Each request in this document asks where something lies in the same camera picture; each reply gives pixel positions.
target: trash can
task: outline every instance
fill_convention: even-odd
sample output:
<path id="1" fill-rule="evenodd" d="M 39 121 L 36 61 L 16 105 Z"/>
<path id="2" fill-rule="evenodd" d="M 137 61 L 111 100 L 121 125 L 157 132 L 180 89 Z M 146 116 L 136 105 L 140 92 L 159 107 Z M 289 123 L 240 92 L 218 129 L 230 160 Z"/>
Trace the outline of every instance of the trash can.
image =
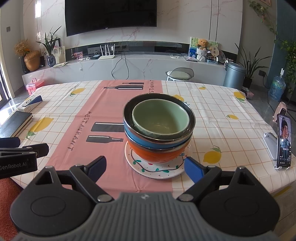
<path id="1" fill-rule="evenodd" d="M 223 86 L 240 90 L 247 70 L 243 66 L 232 62 L 226 64 L 225 70 L 226 75 Z"/>

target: white box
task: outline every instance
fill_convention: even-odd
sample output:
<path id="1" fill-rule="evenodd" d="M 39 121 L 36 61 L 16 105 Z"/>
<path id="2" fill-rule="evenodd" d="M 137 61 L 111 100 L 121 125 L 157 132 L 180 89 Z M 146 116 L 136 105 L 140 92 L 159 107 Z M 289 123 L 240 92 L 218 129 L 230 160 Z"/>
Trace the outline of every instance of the white box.
<path id="1" fill-rule="evenodd" d="M 22 112 L 31 112 L 41 102 L 42 102 L 41 95 L 39 96 L 31 95 L 28 99 L 26 99 L 22 104 L 19 105 L 17 110 Z"/>

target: decorative plate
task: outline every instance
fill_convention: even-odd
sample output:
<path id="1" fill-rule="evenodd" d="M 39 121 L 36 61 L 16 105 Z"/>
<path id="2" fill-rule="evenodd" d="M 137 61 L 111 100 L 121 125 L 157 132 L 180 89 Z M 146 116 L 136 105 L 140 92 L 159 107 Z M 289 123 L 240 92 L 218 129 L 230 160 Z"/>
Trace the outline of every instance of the decorative plate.
<path id="1" fill-rule="evenodd" d="M 218 61 L 223 64 L 225 63 L 225 60 L 226 60 L 225 54 L 223 53 L 222 50 L 220 50 L 218 55 Z"/>
<path id="2" fill-rule="evenodd" d="M 136 172 L 141 175 L 154 179 L 167 179 L 180 175 L 184 172 L 184 160 L 191 155 L 190 145 L 186 147 L 183 153 L 175 159 L 163 164 L 150 164 L 139 157 L 128 143 L 124 148 L 126 160 Z"/>

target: checkered tablecloth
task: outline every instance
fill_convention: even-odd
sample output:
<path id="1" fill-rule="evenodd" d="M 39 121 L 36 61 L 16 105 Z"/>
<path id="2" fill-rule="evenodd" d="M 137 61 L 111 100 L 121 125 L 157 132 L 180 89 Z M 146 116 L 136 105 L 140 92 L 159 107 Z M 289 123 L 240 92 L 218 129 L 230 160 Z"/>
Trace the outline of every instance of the checkered tablecloth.
<path id="1" fill-rule="evenodd" d="M 50 151 L 48 156 L 37 160 L 38 171 L 15 176 L 12 178 L 15 182 L 24 188 L 44 168 L 75 115 L 100 83 L 90 81 L 50 85 L 34 93 L 41 95 L 43 102 L 33 110 L 33 122 L 20 134 L 21 146 L 46 142 Z M 196 126 L 190 142 L 194 159 L 205 166 L 214 164 L 227 171 L 246 166 L 269 192 L 295 181 L 295 156 L 292 155 L 288 170 L 273 168 L 275 161 L 270 159 L 262 135 L 264 132 L 275 135 L 275 132 L 243 93 L 232 88 L 199 83 L 162 81 L 161 84 L 163 93 L 185 101 L 195 114 Z M 48 118 L 48 126 L 28 136 L 30 129 L 42 118 Z M 193 185 L 186 173 L 172 178 L 171 182 L 175 197 Z"/>

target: stool seat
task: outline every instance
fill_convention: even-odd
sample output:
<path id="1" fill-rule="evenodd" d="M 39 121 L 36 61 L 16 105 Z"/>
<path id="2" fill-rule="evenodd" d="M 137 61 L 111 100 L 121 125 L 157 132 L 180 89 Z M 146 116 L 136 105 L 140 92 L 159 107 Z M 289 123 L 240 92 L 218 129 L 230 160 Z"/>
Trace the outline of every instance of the stool seat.
<path id="1" fill-rule="evenodd" d="M 185 81 L 194 77 L 194 72 L 190 68 L 176 68 L 173 71 L 167 71 L 168 81 Z"/>

